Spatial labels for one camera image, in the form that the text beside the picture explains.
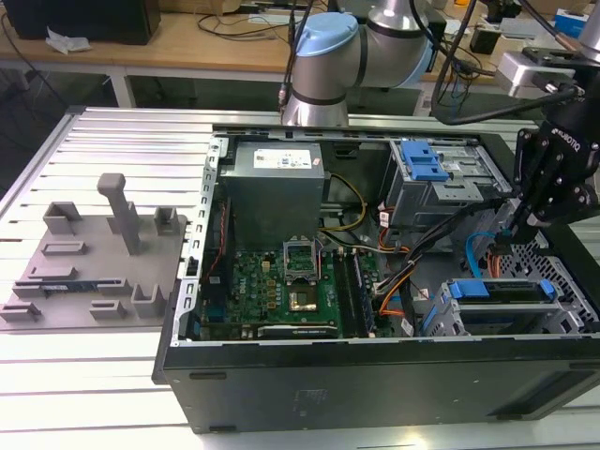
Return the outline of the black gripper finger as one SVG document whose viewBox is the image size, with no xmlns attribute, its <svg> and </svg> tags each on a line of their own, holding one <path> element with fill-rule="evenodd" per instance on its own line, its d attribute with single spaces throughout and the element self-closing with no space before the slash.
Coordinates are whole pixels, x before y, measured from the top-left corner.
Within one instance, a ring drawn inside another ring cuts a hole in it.
<svg viewBox="0 0 600 450">
<path fill-rule="evenodd" d="M 514 162 L 519 204 L 510 224 L 513 241 L 530 241 L 535 235 L 528 218 L 539 201 L 537 184 L 543 177 L 547 149 L 548 139 L 539 129 L 524 128 L 519 132 Z"/>
<path fill-rule="evenodd" d="M 538 230 L 554 224 L 566 225 L 593 216 L 593 179 L 569 184 L 552 182 L 527 183 L 522 176 L 518 183 L 521 203 L 518 209 L 518 241 L 528 243 Z"/>
</svg>

